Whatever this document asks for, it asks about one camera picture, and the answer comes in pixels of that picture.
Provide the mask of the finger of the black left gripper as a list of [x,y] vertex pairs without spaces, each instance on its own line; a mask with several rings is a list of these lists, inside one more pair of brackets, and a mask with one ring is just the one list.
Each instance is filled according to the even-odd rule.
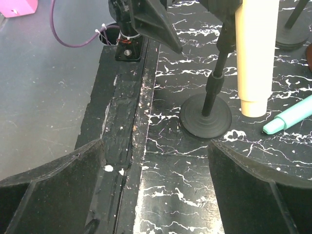
[[180,39],[160,1],[131,1],[131,25],[139,34],[167,46],[176,53],[182,52]]

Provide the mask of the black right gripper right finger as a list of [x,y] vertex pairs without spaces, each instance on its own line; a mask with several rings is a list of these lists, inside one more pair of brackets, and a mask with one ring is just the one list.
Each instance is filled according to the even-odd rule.
[[227,234],[310,234],[312,182],[212,140],[209,170]]

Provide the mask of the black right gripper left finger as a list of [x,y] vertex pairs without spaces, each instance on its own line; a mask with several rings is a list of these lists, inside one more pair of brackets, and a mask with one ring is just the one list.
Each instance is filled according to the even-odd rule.
[[2,234],[93,234],[100,220],[87,220],[105,162],[104,143],[75,151],[0,182]]

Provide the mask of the black round-base clip stand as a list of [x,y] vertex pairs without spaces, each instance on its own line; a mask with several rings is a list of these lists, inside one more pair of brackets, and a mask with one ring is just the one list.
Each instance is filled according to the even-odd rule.
[[300,48],[310,36],[307,14],[308,0],[300,0],[291,13],[279,13],[275,46],[292,51]]
[[224,84],[228,55],[236,49],[235,13],[243,1],[201,0],[199,3],[222,22],[216,43],[219,55],[214,70],[208,76],[206,93],[188,98],[181,106],[179,119],[183,128],[193,136],[211,139],[225,134],[232,123],[228,104],[217,95]]

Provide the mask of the mint green microphone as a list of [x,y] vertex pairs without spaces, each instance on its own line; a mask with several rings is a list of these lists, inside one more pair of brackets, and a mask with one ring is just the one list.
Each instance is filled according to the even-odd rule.
[[276,115],[273,120],[265,124],[262,128],[267,135],[273,135],[279,131],[287,130],[297,123],[312,115],[312,96],[301,100],[285,111]]

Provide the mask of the yellow microphone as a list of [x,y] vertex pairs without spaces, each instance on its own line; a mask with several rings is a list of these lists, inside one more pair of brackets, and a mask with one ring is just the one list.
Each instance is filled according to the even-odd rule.
[[266,114],[272,94],[279,1],[245,0],[235,13],[237,86],[241,112]]

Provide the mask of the brown wooden metronome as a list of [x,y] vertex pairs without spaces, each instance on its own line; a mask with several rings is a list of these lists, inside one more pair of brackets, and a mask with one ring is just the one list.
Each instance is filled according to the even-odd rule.
[[306,49],[306,60],[309,70],[312,72],[312,44],[310,44]]

